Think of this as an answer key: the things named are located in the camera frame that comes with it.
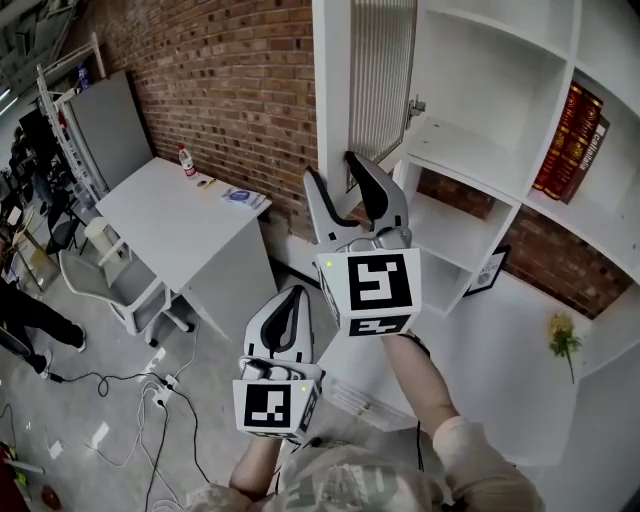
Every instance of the water bottle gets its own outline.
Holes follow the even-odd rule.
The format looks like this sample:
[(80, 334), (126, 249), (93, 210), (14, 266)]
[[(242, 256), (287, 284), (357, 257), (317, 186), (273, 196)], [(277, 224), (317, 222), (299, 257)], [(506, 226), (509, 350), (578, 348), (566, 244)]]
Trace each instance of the water bottle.
[(193, 165), (193, 158), (191, 158), (191, 153), (189, 153), (188, 149), (185, 149), (184, 146), (178, 147), (178, 158), (180, 159), (180, 163), (182, 164), (182, 169), (184, 173), (187, 175), (187, 178), (190, 180), (196, 178), (196, 168)]
[(82, 64), (78, 66), (78, 79), (82, 90), (86, 91), (89, 88), (89, 72)]

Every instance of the chair leg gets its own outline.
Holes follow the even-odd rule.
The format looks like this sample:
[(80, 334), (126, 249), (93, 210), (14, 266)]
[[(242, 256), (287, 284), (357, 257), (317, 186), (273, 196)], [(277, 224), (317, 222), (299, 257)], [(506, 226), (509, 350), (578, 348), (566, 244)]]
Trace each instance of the chair leg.
[(151, 320), (149, 325), (147, 325), (147, 328), (144, 330), (144, 342), (150, 347), (158, 346), (158, 340), (153, 337), (153, 330), (158, 323), (158, 318), (160, 318), (160, 315)]
[(171, 321), (178, 326), (178, 329), (180, 329), (181, 331), (191, 332), (193, 330), (191, 325), (189, 325), (184, 320), (181, 320), (180, 318), (178, 318), (175, 314), (171, 312), (170, 309), (163, 311), (163, 313), (167, 315), (171, 319)]

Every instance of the gray floor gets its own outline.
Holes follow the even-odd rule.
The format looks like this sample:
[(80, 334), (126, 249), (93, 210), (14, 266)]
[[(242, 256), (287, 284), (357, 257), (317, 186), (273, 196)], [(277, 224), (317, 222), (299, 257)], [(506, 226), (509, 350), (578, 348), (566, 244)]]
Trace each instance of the gray floor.
[[(280, 287), (298, 282), (290, 276), (279, 277)], [(312, 297), (318, 359), (335, 334), (335, 326), (321, 292), (307, 288)], [(151, 370), (164, 376), (175, 373), (191, 358), (194, 334), (183, 333), (165, 322), (158, 336), (160, 347), (152, 349), (141, 336), (129, 336), (105, 303), (72, 294), (61, 277), (51, 283), (43, 300), (87, 328), (88, 348), (81, 355), (40, 331), (31, 332), (36, 351), (42, 353), (51, 348), (54, 351), (52, 370), (65, 378), (90, 371), (127, 376)], [(195, 313), (186, 304), (183, 309), (189, 321), (197, 322)], [(249, 437), (235, 428), (231, 393), (241, 352), (241, 344), (230, 344), (203, 322), (197, 357), (179, 378), (179, 390), (191, 398), (199, 416), (200, 464), (212, 481), (223, 484), (228, 482), (234, 464), (249, 442)], [(0, 355), (0, 411), (5, 403), (12, 404), (20, 459), (42, 466), (47, 472), (42, 477), (30, 476), (32, 510), (44, 509), (38, 504), (43, 483), (56, 490), (66, 511), (144, 510), (151, 467), (142, 449), (138, 446), (126, 467), (116, 468), (86, 447), (97, 446), (118, 464), (125, 460), (138, 431), (136, 411), (144, 382), (112, 381), (106, 398), (98, 396), (97, 384), (95, 377), (73, 384), (45, 381), (21, 360), (6, 352)], [(186, 493), (200, 488), (205, 481), (193, 462), (194, 420), (187, 404), (174, 395), (167, 407), (170, 421), (159, 467), (184, 506)], [(143, 438), (153, 457), (159, 446), (163, 421), (164, 412), (147, 396)], [(312, 433), (318, 432), (374, 449), (390, 445), (388, 436), (326, 402), (321, 402), (314, 414)], [(415, 434), (397, 435), (404, 435), (409, 447), (404, 456), (410, 457), (407, 461), (413, 464)], [(0, 440), (11, 441), (8, 416), (0, 421)], [(50, 450), (56, 442), (63, 451), (53, 458)], [(170, 498), (169, 492), (156, 479), (150, 504), (167, 498)]]

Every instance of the book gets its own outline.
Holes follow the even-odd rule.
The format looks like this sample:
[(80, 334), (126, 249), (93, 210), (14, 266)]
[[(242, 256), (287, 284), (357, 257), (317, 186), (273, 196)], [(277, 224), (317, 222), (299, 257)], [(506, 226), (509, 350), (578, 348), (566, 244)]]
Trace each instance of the book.
[(593, 137), (591, 137), (591, 143), (589, 144), (587, 151), (582, 157), (582, 162), (580, 162), (578, 170), (573, 175), (573, 178), (571, 178), (571, 181), (564, 191), (564, 194), (562, 194), (561, 201), (563, 203), (569, 204), (569, 201), (571, 201), (573, 196), (578, 191), (578, 188), (582, 184), (582, 180), (584, 180), (587, 172), (589, 172), (589, 168), (591, 167), (593, 159), (596, 157), (598, 151), (600, 151), (600, 148), (602, 147), (602, 143), (604, 142), (604, 138), (607, 135), (607, 131), (609, 131), (609, 126), (611, 126), (611, 123), (609, 123), (609, 121), (607, 121), (607, 119), (601, 115), (598, 127), (596, 128)]
[(564, 109), (560, 116), (560, 122), (558, 123), (558, 128), (553, 136), (553, 141), (551, 142), (549, 151), (547, 151), (547, 156), (545, 156), (544, 161), (542, 162), (542, 167), (540, 167), (540, 172), (538, 172), (536, 181), (533, 183), (533, 187), (538, 190), (543, 190), (547, 185), (551, 172), (553, 171), (558, 158), (560, 158), (560, 155), (562, 154), (564, 145), (567, 142), (567, 136), (569, 135), (571, 126), (575, 120), (576, 113), (582, 103), (583, 92), (582, 87), (575, 82), (571, 82), (569, 93), (567, 94), (567, 101), (564, 104)]
[(552, 199), (560, 199), (578, 170), (582, 157), (598, 127), (601, 110), (602, 101), (585, 91), (568, 141), (565, 142), (562, 154), (544, 187), (544, 193)]

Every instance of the black and white marker cube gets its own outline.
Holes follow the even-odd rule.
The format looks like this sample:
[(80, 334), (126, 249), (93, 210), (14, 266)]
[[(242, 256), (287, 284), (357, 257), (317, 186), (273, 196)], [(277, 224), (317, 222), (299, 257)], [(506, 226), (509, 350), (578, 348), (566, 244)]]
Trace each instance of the black and white marker cube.
[(320, 390), (313, 380), (234, 380), (238, 430), (259, 437), (304, 438)]
[(422, 309), (420, 249), (319, 254), (320, 283), (346, 336), (406, 332)]

